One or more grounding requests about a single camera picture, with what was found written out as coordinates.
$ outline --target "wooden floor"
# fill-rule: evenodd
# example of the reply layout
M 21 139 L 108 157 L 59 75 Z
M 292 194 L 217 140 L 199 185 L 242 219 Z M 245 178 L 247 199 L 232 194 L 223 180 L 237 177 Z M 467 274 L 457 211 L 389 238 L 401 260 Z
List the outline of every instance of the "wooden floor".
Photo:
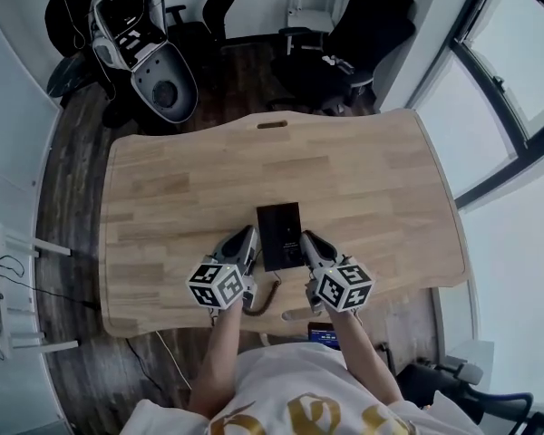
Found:
M 224 93 L 200 86 L 198 110 L 183 131 L 197 131 L 265 111 L 268 100 L 286 96 L 269 70 L 275 55 L 276 49 L 266 43 L 226 49 Z M 106 103 L 98 85 L 78 91 L 69 101 L 53 140 L 37 226 L 38 237 L 73 251 L 68 258 L 53 254 L 39 258 L 37 286 L 96 303 L 99 210 L 107 155 L 114 140 L 137 130 L 134 123 L 120 130 L 104 129 L 101 121 Z M 349 115 L 371 113 L 368 96 L 353 111 L 346 111 Z M 127 342 L 104 332 L 100 313 L 48 295 L 38 296 L 38 311 L 49 340 L 78 339 L 81 344 L 77 349 L 47 355 L 54 387 L 77 433 L 119 433 L 135 404 L 143 398 L 164 406 L 186 407 L 189 392 L 154 333 L 130 341 L 146 373 L 161 390 L 143 375 Z M 375 343 L 390 344 L 399 371 L 417 356 L 436 357 L 429 291 L 380 303 L 363 311 L 362 317 Z M 209 329 L 161 334 L 184 374 L 193 380 L 206 351 Z M 258 335 L 243 333 L 240 346 L 242 350 L 260 346 Z

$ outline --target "human arm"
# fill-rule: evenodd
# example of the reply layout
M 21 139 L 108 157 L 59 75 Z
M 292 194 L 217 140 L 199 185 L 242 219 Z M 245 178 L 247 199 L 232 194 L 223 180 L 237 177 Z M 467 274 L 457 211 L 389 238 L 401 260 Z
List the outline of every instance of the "human arm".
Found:
M 220 313 L 198 379 L 191 390 L 188 411 L 212 419 L 234 398 L 241 317 L 241 298 Z
M 374 350 L 371 340 L 355 316 L 346 311 L 338 313 L 326 306 L 348 371 L 385 405 L 402 401 L 403 396 L 395 378 Z

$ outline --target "black office chair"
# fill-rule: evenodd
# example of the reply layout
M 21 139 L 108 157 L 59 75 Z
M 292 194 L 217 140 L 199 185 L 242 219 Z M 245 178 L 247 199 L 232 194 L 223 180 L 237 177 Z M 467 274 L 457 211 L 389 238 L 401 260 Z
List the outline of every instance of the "black office chair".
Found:
M 224 18 L 235 0 L 208 0 L 203 7 L 203 24 L 200 21 L 184 23 L 181 11 L 185 5 L 166 8 L 173 15 L 175 25 L 168 28 L 168 39 L 182 52 L 194 74 L 210 67 L 219 55 L 219 48 L 226 41 Z
M 334 115 L 342 104 L 353 106 L 364 87 L 373 81 L 374 68 L 415 31 L 407 14 L 413 0 L 350 0 L 335 30 L 326 37 L 323 50 L 300 50 L 299 35 L 306 28 L 280 31 L 294 36 L 295 50 L 272 62 L 272 72 L 294 98 L 270 101 L 277 105 L 305 105 L 310 112 Z M 335 65 L 323 60 L 334 57 Z
M 528 421 L 532 394 L 489 395 L 470 386 L 480 380 L 481 370 L 467 363 L 454 370 L 444 366 L 433 369 L 413 363 L 397 376 L 403 397 L 418 407 L 433 404 L 435 392 L 439 391 L 455 402 L 476 424 L 479 425 L 486 417 L 498 418 L 508 422 L 507 433 L 515 434 L 520 425 Z
M 534 412 L 521 435 L 544 435 L 544 414 Z

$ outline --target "gold print on shirt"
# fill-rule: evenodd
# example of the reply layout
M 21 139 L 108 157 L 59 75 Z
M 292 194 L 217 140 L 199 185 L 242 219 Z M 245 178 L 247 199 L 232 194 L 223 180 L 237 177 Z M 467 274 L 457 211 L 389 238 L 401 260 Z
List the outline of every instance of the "gold print on shirt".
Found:
M 364 429 L 363 434 L 364 435 L 374 435 L 376 431 L 381 427 L 383 424 L 385 424 L 387 421 L 390 421 L 392 426 L 391 435 L 408 435 L 409 431 L 407 430 L 407 426 L 405 423 L 397 419 L 396 417 L 392 417 L 390 419 L 387 419 L 383 417 L 381 414 L 379 414 L 379 405 L 375 404 L 375 406 L 371 406 L 370 408 L 367 408 L 363 411 L 363 421 L 366 425 L 366 428 Z
M 305 407 L 302 400 L 307 397 L 313 401 L 310 403 L 310 415 L 311 419 L 306 415 Z M 335 429 L 341 421 L 341 408 L 335 400 L 330 398 L 316 396 L 313 393 L 305 393 L 292 401 L 288 402 L 288 411 L 290 412 L 290 419 L 292 421 L 292 431 L 296 435 L 331 435 L 335 433 Z M 318 422 L 323 417 L 325 408 L 328 409 L 330 416 L 330 425 L 328 430 L 322 430 L 318 427 Z
M 237 408 L 227 416 L 212 422 L 209 426 L 209 433 L 211 433 L 211 435 L 224 435 L 226 433 L 227 425 L 236 425 L 242 429 L 246 429 L 250 435 L 266 435 L 266 431 L 258 419 L 248 416 L 247 414 L 239 414 L 254 403 L 255 401 L 251 402 L 248 406 Z

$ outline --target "small device with screen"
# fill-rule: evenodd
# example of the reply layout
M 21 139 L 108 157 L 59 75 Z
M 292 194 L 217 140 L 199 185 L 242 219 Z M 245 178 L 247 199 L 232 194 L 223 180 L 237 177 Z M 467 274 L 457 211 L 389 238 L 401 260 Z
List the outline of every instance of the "small device with screen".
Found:
M 336 339 L 335 328 L 332 324 L 308 323 L 308 341 L 321 343 L 333 350 L 340 351 L 341 349 Z

